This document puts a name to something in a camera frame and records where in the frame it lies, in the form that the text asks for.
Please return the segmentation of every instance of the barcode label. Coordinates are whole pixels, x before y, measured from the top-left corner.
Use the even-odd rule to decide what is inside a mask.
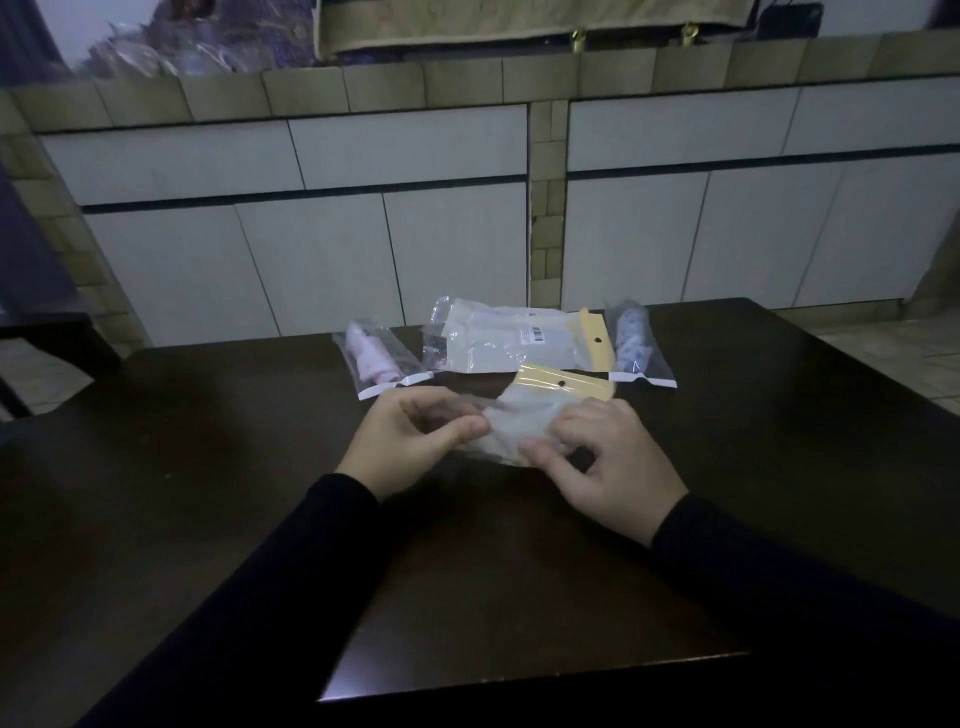
[[[543,343],[543,329],[540,327],[524,327],[520,329],[520,344],[529,346],[530,344]]]

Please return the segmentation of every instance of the beige cloth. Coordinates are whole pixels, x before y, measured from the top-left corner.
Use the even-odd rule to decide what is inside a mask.
[[[551,36],[578,28],[744,26],[753,4],[753,0],[364,0],[323,6],[317,30],[320,50],[330,55],[384,46]]]

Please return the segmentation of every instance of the table surface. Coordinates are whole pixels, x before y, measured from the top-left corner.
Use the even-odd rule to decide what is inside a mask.
[[[691,491],[960,617],[960,418],[746,300],[651,320],[680,388],[618,396]],[[301,336],[140,352],[14,424],[0,723],[86,710],[336,465],[366,406],[329,337]],[[744,649],[539,473],[453,456],[388,507],[398,550],[324,698]]]

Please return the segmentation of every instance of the hand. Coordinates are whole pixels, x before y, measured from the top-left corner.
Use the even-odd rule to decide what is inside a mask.
[[[440,459],[470,440],[490,432],[490,423],[475,408],[439,429],[417,429],[430,408],[449,409],[457,395],[446,387],[388,389],[360,423],[337,473],[363,483],[377,500],[404,491]]]
[[[588,398],[565,407],[548,432],[565,445],[592,450],[596,460],[589,470],[580,473],[542,440],[521,443],[524,457],[578,511],[649,548],[687,490],[633,408],[624,400]]]

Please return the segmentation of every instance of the clear plastic bag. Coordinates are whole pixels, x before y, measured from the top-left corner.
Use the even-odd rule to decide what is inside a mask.
[[[433,377],[392,331],[375,321],[351,321],[346,331],[333,334],[333,341],[344,355],[359,400]]]
[[[613,388],[614,385],[604,379],[523,365],[513,383],[496,400],[462,395],[428,414],[433,426],[463,414],[483,415],[490,423],[490,433],[458,449],[469,457],[528,468],[530,464],[517,448],[521,440],[538,437],[557,452],[569,454],[570,448],[550,437],[547,427],[567,405],[587,397],[608,400]]]
[[[609,371],[612,349],[603,321],[585,311],[491,307],[476,301],[437,300],[423,327],[423,366],[462,374],[515,372],[527,362],[554,369]],[[592,335],[593,326],[602,335]]]
[[[611,381],[646,379],[658,387],[677,387],[677,379],[657,346],[646,308],[636,301],[624,301],[608,308],[605,317],[616,352]]]

